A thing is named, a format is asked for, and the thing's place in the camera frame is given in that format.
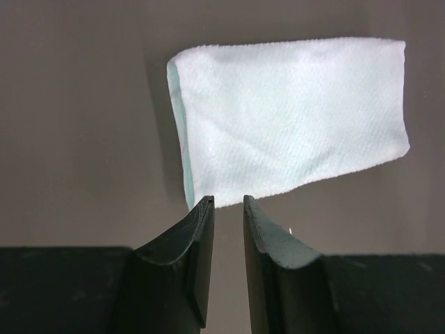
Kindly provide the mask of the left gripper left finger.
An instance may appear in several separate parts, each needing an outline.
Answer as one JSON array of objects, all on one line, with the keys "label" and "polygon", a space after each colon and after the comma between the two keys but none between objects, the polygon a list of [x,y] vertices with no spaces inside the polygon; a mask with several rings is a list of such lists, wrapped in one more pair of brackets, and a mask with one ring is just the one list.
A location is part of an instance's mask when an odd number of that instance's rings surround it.
[{"label": "left gripper left finger", "polygon": [[3,247],[2,333],[199,333],[207,323],[214,199],[136,249]]}]

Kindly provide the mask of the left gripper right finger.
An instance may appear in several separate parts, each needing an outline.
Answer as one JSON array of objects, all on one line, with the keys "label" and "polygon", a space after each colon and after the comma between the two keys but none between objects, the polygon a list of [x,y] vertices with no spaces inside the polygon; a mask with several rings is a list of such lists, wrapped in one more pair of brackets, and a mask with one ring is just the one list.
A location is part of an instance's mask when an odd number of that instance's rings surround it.
[{"label": "left gripper right finger", "polygon": [[325,255],[243,199],[253,333],[443,333],[442,254]]}]

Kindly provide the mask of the light mint towel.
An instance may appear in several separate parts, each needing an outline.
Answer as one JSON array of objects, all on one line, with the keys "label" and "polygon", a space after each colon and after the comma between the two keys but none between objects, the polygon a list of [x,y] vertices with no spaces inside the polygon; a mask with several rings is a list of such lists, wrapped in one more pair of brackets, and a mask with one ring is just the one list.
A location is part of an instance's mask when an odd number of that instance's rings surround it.
[{"label": "light mint towel", "polygon": [[205,45],[166,74],[189,207],[280,195],[410,149],[400,40]]}]

